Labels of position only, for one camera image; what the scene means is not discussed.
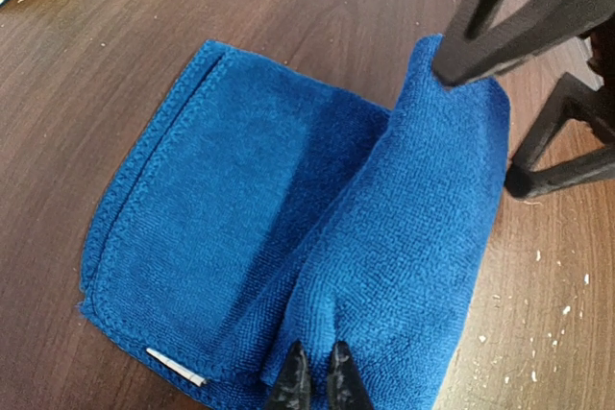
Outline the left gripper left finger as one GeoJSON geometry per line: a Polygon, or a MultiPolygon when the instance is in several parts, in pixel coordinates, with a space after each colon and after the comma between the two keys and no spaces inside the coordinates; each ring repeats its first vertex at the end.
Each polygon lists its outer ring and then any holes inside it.
{"type": "Polygon", "coordinates": [[[309,410],[311,375],[308,356],[300,341],[294,342],[265,402],[265,410],[309,410]]]}

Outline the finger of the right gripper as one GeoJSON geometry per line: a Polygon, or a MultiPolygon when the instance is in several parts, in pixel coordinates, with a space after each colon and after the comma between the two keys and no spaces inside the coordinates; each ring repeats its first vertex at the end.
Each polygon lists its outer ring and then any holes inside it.
{"type": "Polygon", "coordinates": [[[460,1],[432,61],[442,84],[454,87],[504,74],[528,58],[592,32],[614,14],[614,0],[528,0],[495,24],[503,1],[460,1]]]}
{"type": "Polygon", "coordinates": [[[515,151],[504,187],[532,199],[614,178],[614,88],[566,73],[515,151]]]}

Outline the blue towel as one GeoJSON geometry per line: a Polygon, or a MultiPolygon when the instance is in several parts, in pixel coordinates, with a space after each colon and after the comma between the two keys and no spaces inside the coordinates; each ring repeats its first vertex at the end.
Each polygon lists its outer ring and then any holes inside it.
{"type": "Polygon", "coordinates": [[[509,101],[419,40],[393,109],[209,41],[117,170],[83,314],[214,409],[259,409],[295,342],[326,407],[348,343],[378,409],[430,409],[499,207],[509,101]]]}

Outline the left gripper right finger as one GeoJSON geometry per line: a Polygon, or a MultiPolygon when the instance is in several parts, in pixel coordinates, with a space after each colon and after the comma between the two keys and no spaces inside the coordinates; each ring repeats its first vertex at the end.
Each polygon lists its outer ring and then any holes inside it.
{"type": "Polygon", "coordinates": [[[349,345],[333,345],[327,374],[327,399],[332,410],[373,410],[349,345]]]}

